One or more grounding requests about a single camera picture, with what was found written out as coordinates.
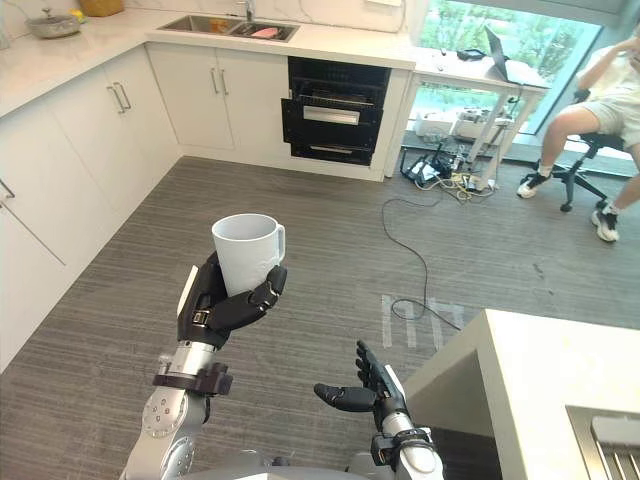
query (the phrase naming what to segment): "gray carpet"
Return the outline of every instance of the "gray carpet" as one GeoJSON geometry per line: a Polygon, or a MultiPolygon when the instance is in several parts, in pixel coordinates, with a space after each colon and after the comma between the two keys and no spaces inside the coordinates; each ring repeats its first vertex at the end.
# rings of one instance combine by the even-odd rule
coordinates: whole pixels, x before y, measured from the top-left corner
{"type": "MultiPolygon", "coordinates": [[[[621,241],[608,245],[589,222],[590,195],[578,192],[569,214],[558,209],[559,184],[517,199],[525,172],[503,165],[503,188],[478,204],[445,196],[434,208],[389,205],[391,232],[429,262],[431,303],[460,323],[490,307],[640,328],[640,209],[625,212],[621,241]]],[[[614,193],[622,182],[601,184],[614,193]]],[[[247,211],[287,227],[289,278],[277,308],[218,356],[235,380],[213,402],[194,470],[242,448],[342,468],[368,449],[372,419],[331,410],[312,385],[355,384],[356,338],[406,379],[455,334],[428,315],[391,318],[383,334],[383,305],[419,298],[423,281],[421,264],[381,228],[380,208],[396,196],[441,198],[399,176],[378,184],[180,160],[0,378],[0,478],[117,478],[156,358],[173,351],[189,268],[211,252],[216,219],[247,211]]]]}

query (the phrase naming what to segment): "robotic arm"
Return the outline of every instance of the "robotic arm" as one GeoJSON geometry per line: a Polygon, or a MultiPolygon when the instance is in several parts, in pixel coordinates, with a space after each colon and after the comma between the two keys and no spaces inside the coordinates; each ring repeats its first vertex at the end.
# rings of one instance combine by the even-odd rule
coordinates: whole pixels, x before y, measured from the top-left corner
{"type": "Polygon", "coordinates": [[[413,425],[404,390],[389,365],[357,342],[356,366],[362,387],[332,387],[318,383],[314,392],[325,403],[346,412],[373,412],[378,433],[371,439],[376,466],[388,466],[395,480],[443,480],[443,466],[429,428],[413,425]]]}
{"type": "Polygon", "coordinates": [[[160,357],[156,390],[142,413],[142,430],[120,480],[166,480],[188,473],[194,437],[210,415],[210,398],[226,395],[233,377],[215,362],[233,330],[249,325],[278,301],[287,270],[275,266],[255,290],[228,297],[214,252],[193,267],[178,307],[178,346],[160,357]]]}

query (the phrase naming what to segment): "office chair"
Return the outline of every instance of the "office chair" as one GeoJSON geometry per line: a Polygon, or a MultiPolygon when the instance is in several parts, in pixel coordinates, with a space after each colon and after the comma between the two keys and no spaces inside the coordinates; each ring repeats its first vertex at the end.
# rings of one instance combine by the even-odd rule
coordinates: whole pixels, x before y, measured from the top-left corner
{"type": "MultiPolygon", "coordinates": [[[[589,96],[589,90],[578,90],[574,93],[574,103],[584,102],[589,96]]],[[[602,133],[583,133],[580,135],[580,139],[589,145],[589,150],[582,157],[575,161],[575,163],[567,168],[560,165],[554,165],[551,175],[553,178],[559,178],[564,183],[567,191],[567,201],[560,206],[560,210],[563,212],[570,212],[573,206],[573,187],[575,184],[590,191],[594,195],[601,198],[597,203],[598,208],[602,208],[606,204],[607,195],[598,189],[595,185],[592,185],[587,178],[580,172],[580,167],[584,163],[585,159],[592,159],[598,153],[598,150],[604,147],[613,148],[615,150],[623,150],[624,142],[622,138],[617,135],[605,135],[602,133]]],[[[534,169],[538,170],[538,161],[534,169]]],[[[521,183],[528,180],[528,176],[525,177],[521,183]]]]}

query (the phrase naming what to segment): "black oven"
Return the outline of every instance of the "black oven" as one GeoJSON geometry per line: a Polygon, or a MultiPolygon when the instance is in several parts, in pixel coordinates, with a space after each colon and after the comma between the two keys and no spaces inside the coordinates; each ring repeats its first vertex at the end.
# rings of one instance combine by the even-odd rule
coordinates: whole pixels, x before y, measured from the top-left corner
{"type": "Polygon", "coordinates": [[[289,57],[282,99],[291,155],[369,165],[378,140],[389,69],[289,57]]]}

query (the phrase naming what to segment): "white cabinet door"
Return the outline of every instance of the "white cabinet door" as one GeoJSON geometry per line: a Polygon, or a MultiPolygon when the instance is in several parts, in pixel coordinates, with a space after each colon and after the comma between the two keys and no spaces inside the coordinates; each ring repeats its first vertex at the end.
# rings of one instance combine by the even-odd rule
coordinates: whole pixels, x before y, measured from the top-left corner
{"type": "Polygon", "coordinates": [[[147,185],[140,185],[136,171],[142,155],[120,118],[124,114],[118,113],[114,93],[107,89],[109,85],[104,71],[94,68],[45,98],[109,201],[116,223],[108,229],[113,231],[138,206],[139,190],[146,190],[147,185]]]}
{"type": "Polygon", "coordinates": [[[142,151],[142,158],[130,165],[128,175],[138,178],[146,196],[180,158],[176,136],[144,47],[107,62],[104,70],[127,107],[120,118],[142,151]]]}
{"type": "Polygon", "coordinates": [[[289,98],[289,67],[284,55],[216,49],[228,94],[227,112],[236,149],[288,156],[282,141],[281,98],[289,98]]]}
{"type": "Polygon", "coordinates": [[[0,120],[0,172],[15,194],[8,208],[80,273],[113,233],[111,212],[43,100],[0,120]]]}
{"type": "Polygon", "coordinates": [[[150,43],[147,51],[178,142],[233,149],[215,49],[150,43]]]}
{"type": "Polygon", "coordinates": [[[0,373],[68,287],[59,263],[0,208],[0,373]]]}

